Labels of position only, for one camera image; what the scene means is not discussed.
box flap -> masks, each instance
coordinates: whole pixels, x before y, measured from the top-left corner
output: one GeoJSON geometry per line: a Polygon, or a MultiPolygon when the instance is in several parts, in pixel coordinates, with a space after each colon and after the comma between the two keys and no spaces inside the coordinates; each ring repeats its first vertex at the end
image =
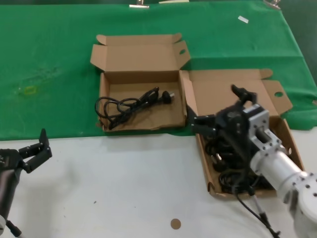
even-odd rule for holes
{"type": "Polygon", "coordinates": [[[103,71],[173,71],[189,61],[181,34],[103,36],[93,45],[91,63],[103,71]]]}
{"type": "Polygon", "coordinates": [[[259,104],[271,116],[292,108],[279,82],[262,80],[272,76],[270,69],[194,70],[182,73],[187,104],[198,115],[215,114],[233,105],[237,97],[231,91],[232,84],[256,92],[259,104]]]}

green tablecloth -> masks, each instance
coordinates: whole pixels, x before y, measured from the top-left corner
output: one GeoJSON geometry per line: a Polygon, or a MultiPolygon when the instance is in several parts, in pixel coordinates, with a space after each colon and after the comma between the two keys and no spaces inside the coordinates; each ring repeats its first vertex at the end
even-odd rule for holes
{"type": "Polygon", "coordinates": [[[0,16],[1,140],[37,138],[42,127],[51,138],[104,134],[94,112],[99,72],[89,63],[97,34],[181,32],[192,56],[187,69],[271,68],[294,105],[284,114],[290,127],[317,125],[312,103],[317,88],[303,56],[281,12],[262,2],[154,4],[149,9],[0,6],[0,16]]]}

cardboard box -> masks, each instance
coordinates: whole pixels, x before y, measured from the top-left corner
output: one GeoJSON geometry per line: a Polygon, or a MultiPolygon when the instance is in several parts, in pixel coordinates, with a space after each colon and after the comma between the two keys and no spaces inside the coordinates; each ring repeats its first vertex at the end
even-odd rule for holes
{"type": "MultiPolygon", "coordinates": [[[[103,71],[100,97],[140,98],[155,87],[159,87],[160,96],[165,90],[175,94],[171,104],[142,110],[111,131],[185,126],[186,102],[179,69],[189,61],[190,55],[181,38],[181,34],[97,36],[101,45],[93,45],[91,63],[103,71]]],[[[103,115],[105,102],[102,100],[99,107],[103,115]]],[[[109,115],[118,113],[114,104],[107,111],[109,115]]],[[[100,118],[100,121],[103,130],[109,131],[108,120],[100,118]]]]}
{"type": "MultiPolygon", "coordinates": [[[[278,81],[266,80],[272,76],[270,69],[230,69],[181,71],[187,105],[198,115],[216,114],[233,105],[237,96],[231,92],[231,85],[246,88],[258,94],[258,103],[270,113],[270,129],[283,141],[286,150],[291,150],[290,158],[301,169],[302,160],[287,125],[280,115],[292,108],[284,89],[278,81]]],[[[211,158],[205,153],[204,139],[197,135],[207,189],[211,195],[233,198],[223,193],[218,182],[220,173],[213,169],[211,158]]],[[[257,195],[272,195],[275,191],[258,190],[257,195]]]]}

metal bracket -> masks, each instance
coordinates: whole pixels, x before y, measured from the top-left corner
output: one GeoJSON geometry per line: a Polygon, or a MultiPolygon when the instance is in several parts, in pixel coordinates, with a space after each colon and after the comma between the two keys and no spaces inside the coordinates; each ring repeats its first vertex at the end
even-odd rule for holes
{"type": "Polygon", "coordinates": [[[273,0],[271,2],[268,2],[266,0],[264,0],[264,2],[266,3],[266,5],[268,5],[269,7],[272,7],[274,9],[278,9],[280,10],[281,8],[277,5],[281,0],[273,0]]]}
{"type": "Polygon", "coordinates": [[[129,7],[134,7],[134,8],[149,8],[150,6],[144,5],[144,0],[137,0],[137,4],[136,4],[136,5],[130,4],[129,7]]]}

white table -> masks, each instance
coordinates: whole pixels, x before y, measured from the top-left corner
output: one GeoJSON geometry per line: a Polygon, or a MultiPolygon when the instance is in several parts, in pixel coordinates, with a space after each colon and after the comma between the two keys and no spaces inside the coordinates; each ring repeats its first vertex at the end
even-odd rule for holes
{"type": "MultiPolygon", "coordinates": [[[[306,169],[317,171],[317,128],[293,135],[306,169]]],[[[194,137],[50,142],[53,157],[33,173],[23,172],[9,215],[27,238],[271,237],[237,201],[208,194],[194,137]],[[179,230],[171,228],[173,218],[181,221],[179,230]]],[[[33,143],[8,141],[0,147],[33,143]]],[[[277,198],[260,200],[281,237],[295,238],[285,205],[277,198]]],[[[13,236],[5,229],[2,237],[13,236]]]]}

